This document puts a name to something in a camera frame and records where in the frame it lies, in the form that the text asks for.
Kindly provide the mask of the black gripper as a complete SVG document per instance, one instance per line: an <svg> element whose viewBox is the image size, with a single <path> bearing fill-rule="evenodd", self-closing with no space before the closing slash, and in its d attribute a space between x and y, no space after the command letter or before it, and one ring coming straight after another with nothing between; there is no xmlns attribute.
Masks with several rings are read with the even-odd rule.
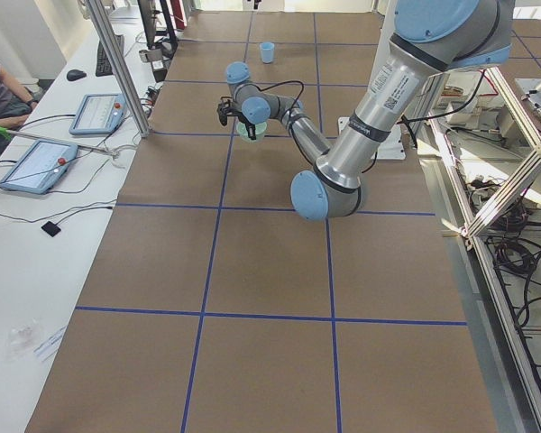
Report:
<svg viewBox="0 0 541 433"><path fill-rule="evenodd" d="M244 125L248 138L250 140L256 140L257 139L256 125L250 122L247 119L247 117L243 114L243 112L236 110L234 114L237 117L238 121Z"/></svg>

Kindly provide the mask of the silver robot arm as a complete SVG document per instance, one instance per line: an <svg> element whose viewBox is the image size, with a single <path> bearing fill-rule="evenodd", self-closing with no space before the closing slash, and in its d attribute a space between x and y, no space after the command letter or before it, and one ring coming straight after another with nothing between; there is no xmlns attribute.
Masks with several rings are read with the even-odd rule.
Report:
<svg viewBox="0 0 541 433"><path fill-rule="evenodd" d="M226 69L230 96L218 104L219 121L237 117L250 139L256 125L279 121L312 165L291 182L295 210L307 220L350 216L366 198L362 175L369 161L428 78L507 60L514 8L512 1L397 2L390 54L334 143L296 99L255 85L243 62Z"/></svg>

